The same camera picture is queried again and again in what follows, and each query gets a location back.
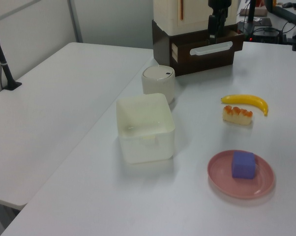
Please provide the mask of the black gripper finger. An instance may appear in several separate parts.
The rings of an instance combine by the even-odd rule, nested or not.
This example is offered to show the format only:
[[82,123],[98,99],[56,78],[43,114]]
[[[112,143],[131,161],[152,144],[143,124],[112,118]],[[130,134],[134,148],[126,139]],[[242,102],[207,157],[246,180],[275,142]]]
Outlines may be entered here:
[[208,19],[208,28],[207,28],[210,41],[216,41],[216,23],[217,23],[216,16],[210,15]]
[[219,10],[217,13],[217,37],[222,37],[224,33],[224,26],[228,17],[228,10]]

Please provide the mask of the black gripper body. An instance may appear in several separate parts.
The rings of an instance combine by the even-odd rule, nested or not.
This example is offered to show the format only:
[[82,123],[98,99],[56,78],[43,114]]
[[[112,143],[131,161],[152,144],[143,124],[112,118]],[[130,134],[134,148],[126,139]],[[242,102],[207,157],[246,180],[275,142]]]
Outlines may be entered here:
[[208,0],[208,6],[212,9],[212,15],[228,15],[228,9],[232,5],[231,0]]

